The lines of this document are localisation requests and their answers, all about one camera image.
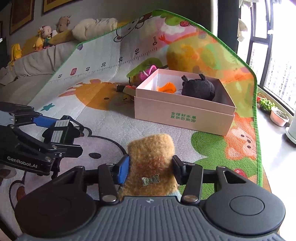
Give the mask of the black clip with label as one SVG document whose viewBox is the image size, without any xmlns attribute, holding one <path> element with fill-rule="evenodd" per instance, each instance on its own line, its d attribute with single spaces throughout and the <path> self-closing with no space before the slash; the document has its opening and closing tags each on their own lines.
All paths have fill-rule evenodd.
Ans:
<svg viewBox="0 0 296 241">
<path fill-rule="evenodd" d="M 83 131 L 85 127 L 74 120 L 69 115 L 64 115 L 60 120 L 69 120 L 68 126 L 61 128 L 46 128 L 43 132 L 42 137 L 44 138 L 44 143 L 54 143 L 54 144 L 65 144 L 72 145 L 74 144 L 74 139 L 83 136 Z"/>
</svg>

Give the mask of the brown plush bear toy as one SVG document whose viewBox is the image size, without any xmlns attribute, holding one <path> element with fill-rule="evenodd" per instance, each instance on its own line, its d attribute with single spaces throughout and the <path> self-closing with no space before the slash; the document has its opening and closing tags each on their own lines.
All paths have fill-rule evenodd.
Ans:
<svg viewBox="0 0 296 241">
<path fill-rule="evenodd" d="M 118 191 L 125 196 L 176 196 L 181 194 L 173 172 L 173 139 L 166 133 L 151 135 L 128 144 L 129 173 Z"/>
</svg>

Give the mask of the black plush cat toy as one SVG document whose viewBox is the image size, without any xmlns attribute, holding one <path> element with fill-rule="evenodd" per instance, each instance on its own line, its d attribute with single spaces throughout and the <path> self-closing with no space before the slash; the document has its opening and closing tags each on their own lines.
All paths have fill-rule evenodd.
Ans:
<svg viewBox="0 0 296 241">
<path fill-rule="evenodd" d="M 212 101 L 215 97 L 215 87 L 206 79 L 205 75 L 199 74 L 199 79 L 188 79 L 183 75 L 181 95 Z"/>
</svg>

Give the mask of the orange plastic toy bowl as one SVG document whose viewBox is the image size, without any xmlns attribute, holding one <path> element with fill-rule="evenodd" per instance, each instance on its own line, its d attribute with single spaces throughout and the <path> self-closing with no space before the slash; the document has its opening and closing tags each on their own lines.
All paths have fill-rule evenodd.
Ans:
<svg viewBox="0 0 296 241">
<path fill-rule="evenodd" d="M 175 87 L 175 85 L 173 83 L 168 82 L 168 83 L 166 83 L 162 87 L 159 87 L 158 86 L 157 87 L 157 91 L 158 92 L 164 92 L 164 93 L 172 93 L 172 94 L 174 94 L 177 91 L 177 89 L 176 89 L 176 87 Z"/>
</svg>

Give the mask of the pink plastic mesh basket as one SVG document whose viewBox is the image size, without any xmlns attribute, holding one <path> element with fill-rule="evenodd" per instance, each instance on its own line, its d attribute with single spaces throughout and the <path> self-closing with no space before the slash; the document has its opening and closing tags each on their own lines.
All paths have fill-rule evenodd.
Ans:
<svg viewBox="0 0 296 241">
<path fill-rule="evenodd" d="M 141 71 L 138 76 L 140 81 L 144 81 L 146 80 L 148 77 L 150 77 L 152 75 L 152 73 L 154 73 L 156 70 L 158 69 L 157 66 L 155 65 L 151 65 L 147 70 L 143 70 Z"/>
</svg>

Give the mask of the grey sofa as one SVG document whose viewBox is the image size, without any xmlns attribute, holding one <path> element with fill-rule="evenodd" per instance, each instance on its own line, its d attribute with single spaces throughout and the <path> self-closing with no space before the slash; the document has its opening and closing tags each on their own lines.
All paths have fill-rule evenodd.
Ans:
<svg viewBox="0 0 296 241">
<path fill-rule="evenodd" d="M 1 68 L 1 101 L 27 105 L 68 59 L 76 41 L 31 53 Z"/>
</svg>

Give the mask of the colourful cartoon play mat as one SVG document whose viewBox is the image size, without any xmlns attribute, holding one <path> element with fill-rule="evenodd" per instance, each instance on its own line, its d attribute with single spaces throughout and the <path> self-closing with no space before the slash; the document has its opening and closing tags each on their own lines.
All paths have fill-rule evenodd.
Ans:
<svg viewBox="0 0 296 241">
<path fill-rule="evenodd" d="M 155 10 L 110 33 L 23 56 L 1 73 L 1 99 L 85 126 L 60 171 L 117 160 L 128 144 L 171 136 L 176 155 L 262 184 L 257 79 L 220 39 Z"/>
</svg>

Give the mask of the yellow plush toy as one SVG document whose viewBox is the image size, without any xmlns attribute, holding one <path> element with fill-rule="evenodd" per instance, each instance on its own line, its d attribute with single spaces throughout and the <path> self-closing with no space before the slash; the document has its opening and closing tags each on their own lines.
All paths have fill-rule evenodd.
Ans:
<svg viewBox="0 0 296 241">
<path fill-rule="evenodd" d="M 11 60 L 9 66 L 14 66 L 14 62 L 22 57 L 22 49 L 19 43 L 11 46 Z"/>
</svg>

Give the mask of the pink cardboard box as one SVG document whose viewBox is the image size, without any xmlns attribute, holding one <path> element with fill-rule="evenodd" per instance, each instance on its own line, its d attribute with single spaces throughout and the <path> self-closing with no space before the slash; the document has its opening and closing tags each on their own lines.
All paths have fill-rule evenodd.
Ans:
<svg viewBox="0 0 296 241">
<path fill-rule="evenodd" d="M 199 78 L 195 73 L 168 69 L 158 69 L 152 73 L 136 88 L 135 118 L 220 136 L 227 135 L 236 106 L 219 79 L 206 78 L 215 87 L 212 101 L 157 91 L 158 86 L 162 87 L 168 82 L 173 83 L 177 90 L 182 89 L 183 75 L 188 79 Z"/>
</svg>

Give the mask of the yellow long pillow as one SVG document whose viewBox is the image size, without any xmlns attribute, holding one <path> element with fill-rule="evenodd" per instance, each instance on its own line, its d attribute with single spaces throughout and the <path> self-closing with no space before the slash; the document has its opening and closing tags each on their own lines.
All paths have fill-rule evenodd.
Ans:
<svg viewBox="0 0 296 241">
<path fill-rule="evenodd" d="M 72 31 L 71 30 L 65 30 L 64 32 L 58 33 L 57 35 L 52 37 L 48 41 L 48 43 L 50 45 L 58 45 L 58 44 L 61 44 L 61 43 L 70 42 L 72 40 L 75 40 L 75 38 L 73 37 Z"/>
</svg>

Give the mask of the small doll plush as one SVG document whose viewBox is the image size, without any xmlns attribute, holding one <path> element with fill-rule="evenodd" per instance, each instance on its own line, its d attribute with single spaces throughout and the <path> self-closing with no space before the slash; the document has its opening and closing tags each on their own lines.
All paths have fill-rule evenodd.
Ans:
<svg viewBox="0 0 296 241">
<path fill-rule="evenodd" d="M 41 39 L 43 41 L 43 48 L 49 47 L 52 44 L 49 41 L 58 34 L 56 30 L 52 30 L 50 26 L 43 26 L 40 29 Z"/>
</svg>

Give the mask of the brown plush animal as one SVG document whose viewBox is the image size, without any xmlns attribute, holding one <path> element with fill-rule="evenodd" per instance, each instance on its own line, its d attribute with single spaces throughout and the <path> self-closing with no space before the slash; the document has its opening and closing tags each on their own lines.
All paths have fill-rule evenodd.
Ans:
<svg viewBox="0 0 296 241">
<path fill-rule="evenodd" d="M 58 33 L 62 33 L 66 30 L 68 30 L 68 26 L 70 25 L 70 17 L 71 15 L 68 16 L 62 16 L 59 18 L 58 23 L 56 24 L 56 31 Z"/>
</svg>

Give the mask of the beige rolled cushion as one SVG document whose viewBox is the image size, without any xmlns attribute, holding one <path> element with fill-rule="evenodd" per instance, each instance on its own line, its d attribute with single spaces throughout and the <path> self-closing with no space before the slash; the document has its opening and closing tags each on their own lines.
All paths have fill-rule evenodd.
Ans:
<svg viewBox="0 0 296 241">
<path fill-rule="evenodd" d="M 117 24 L 115 18 L 84 19 L 72 29 L 72 35 L 76 40 L 84 42 L 115 30 Z"/>
</svg>

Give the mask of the pink flower pot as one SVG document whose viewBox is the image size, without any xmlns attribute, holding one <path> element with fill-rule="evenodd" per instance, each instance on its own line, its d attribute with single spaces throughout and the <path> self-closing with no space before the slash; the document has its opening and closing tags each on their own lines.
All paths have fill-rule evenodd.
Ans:
<svg viewBox="0 0 296 241">
<path fill-rule="evenodd" d="M 276 106 L 271 108 L 270 119 L 277 126 L 283 127 L 289 121 L 286 113 L 278 109 Z"/>
</svg>

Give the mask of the framed red yellow picture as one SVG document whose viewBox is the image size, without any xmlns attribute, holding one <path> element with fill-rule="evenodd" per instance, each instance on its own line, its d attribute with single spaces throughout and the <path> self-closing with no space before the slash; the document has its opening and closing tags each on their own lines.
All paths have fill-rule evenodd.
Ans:
<svg viewBox="0 0 296 241">
<path fill-rule="evenodd" d="M 10 14 L 10 35 L 34 19 L 34 0 L 12 0 Z"/>
</svg>

